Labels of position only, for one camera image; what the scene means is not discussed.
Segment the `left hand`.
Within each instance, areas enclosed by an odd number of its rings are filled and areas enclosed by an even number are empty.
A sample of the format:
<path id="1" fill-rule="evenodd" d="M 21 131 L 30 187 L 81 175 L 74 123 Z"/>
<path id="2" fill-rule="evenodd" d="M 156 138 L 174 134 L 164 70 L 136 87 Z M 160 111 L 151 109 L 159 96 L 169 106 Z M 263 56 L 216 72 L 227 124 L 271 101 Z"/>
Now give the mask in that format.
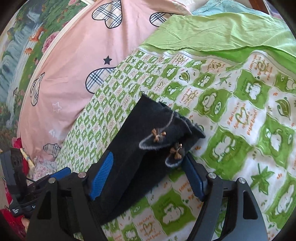
<path id="1" fill-rule="evenodd" d="M 21 222 L 22 222 L 22 225 L 24 226 L 25 232 L 27 232 L 30 224 L 30 220 L 25 217 L 22 217 Z"/>

